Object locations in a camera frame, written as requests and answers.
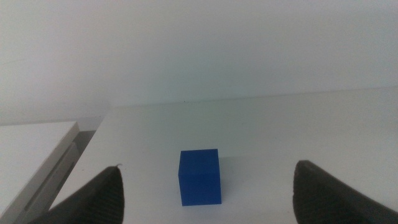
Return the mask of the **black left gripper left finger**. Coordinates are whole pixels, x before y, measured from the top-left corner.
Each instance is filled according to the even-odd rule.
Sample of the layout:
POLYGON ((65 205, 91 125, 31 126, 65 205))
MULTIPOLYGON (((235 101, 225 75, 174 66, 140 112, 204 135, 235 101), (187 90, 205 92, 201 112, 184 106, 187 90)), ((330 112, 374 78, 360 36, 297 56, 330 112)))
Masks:
POLYGON ((122 224, 124 188, 121 171, 109 166, 31 224, 122 224))

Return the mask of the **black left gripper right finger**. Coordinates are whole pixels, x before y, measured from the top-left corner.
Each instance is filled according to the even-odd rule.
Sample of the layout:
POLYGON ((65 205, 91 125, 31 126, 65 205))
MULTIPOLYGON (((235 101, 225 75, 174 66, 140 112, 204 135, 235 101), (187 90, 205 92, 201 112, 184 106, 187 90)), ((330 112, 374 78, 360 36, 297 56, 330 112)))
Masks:
POLYGON ((397 224, 397 212, 365 196, 308 160, 294 171, 293 208, 304 223, 397 224))

